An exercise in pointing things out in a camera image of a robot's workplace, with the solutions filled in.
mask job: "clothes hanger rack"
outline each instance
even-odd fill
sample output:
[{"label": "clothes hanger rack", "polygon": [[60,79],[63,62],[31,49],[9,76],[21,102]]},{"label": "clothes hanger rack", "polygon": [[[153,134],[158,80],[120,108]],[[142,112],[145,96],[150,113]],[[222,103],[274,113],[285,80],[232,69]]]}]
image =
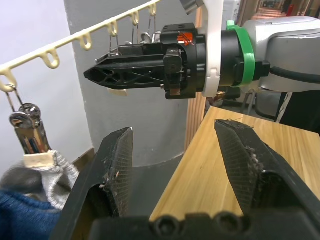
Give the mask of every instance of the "clothes hanger rack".
[{"label": "clothes hanger rack", "polygon": [[[60,59],[57,54],[57,49],[67,45],[73,41],[79,41],[80,46],[86,50],[89,51],[92,48],[92,39],[91,39],[91,33],[102,29],[107,28],[109,34],[111,37],[117,37],[118,36],[118,25],[117,21],[124,19],[126,17],[130,17],[132,24],[134,26],[137,26],[139,24],[139,11],[143,9],[149,9],[149,14],[151,17],[154,17],[156,15],[156,3],[160,2],[161,0],[152,0],[149,1],[141,6],[135,7],[129,11],[126,11],[118,16],[112,17],[110,19],[107,19],[103,22],[100,22],[94,26],[91,26],[87,29],[84,29],[82,31],[76,32],[73,35],[70,35],[66,38],[63,38],[61,40],[58,40],[54,43],[51,43],[47,46],[44,46],[42,48],[39,48],[33,52],[30,52],[24,56],[21,56],[15,60],[9,61],[5,64],[2,64],[0,66],[0,76],[5,76],[8,80],[9,84],[4,84],[0,79],[0,91],[5,93],[11,93],[15,90],[18,83],[15,78],[15,76],[12,74],[12,69],[21,66],[25,63],[28,63],[36,58],[42,58],[44,64],[50,68],[50,69],[56,69],[60,65]],[[53,61],[50,61],[49,55],[52,55]]]}]

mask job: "green ring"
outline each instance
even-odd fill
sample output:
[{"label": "green ring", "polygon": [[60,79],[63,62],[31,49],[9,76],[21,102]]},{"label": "green ring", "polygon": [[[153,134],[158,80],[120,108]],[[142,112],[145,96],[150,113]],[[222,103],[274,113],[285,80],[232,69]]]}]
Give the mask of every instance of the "green ring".
[{"label": "green ring", "polygon": [[236,34],[238,35],[244,59],[242,82],[232,87],[237,88],[249,85],[254,79],[256,70],[255,52],[252,47],[249,34],[245,28],[235,25],[235,21],[227,21],[226,29],[235,30]]}]

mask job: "blue knitted fabric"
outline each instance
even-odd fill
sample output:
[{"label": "blue knitted fabric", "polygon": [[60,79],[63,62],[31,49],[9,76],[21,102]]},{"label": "blue knitted fabric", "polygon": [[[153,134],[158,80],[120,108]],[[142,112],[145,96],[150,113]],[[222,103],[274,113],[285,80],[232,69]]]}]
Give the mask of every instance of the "blue knitted fabric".
[{"label": "blue knitted fabric", "polygon": [[47,240],[59,216],[49,202],[0,190],[1,240]]}]

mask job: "white bracket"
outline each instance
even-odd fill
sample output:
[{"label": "white bracket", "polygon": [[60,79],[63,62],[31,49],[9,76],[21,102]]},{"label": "white bracket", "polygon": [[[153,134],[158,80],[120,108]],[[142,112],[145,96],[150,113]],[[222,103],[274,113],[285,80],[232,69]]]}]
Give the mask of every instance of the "white bracket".
[{"label": "white bracket", "polygon": [[206,79],[204,97],[214,97],[220,82],[221,30],[224,0],[203,0],[201,34],[206,34]]}]

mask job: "white wall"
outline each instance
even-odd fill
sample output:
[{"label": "white wall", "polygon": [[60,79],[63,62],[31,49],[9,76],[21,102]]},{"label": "white wall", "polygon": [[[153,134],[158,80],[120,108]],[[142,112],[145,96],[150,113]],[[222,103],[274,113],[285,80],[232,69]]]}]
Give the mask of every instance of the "white wall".
[{"label": "white wall", "polygon": [[[70,35],[63,0],[2,1],[0,17],[0,64]],[[74,161],[92,148],[92,141],[73,46],[57,52],[57,69],[46,67],[39,58],[14,69],[13,74],[22,101],[41,109],[50,146]],[[11,96],[18,108],[16,97]],[[8,120],[11,112],[6,95],[0,92],[0,176],[23,157]]]}]

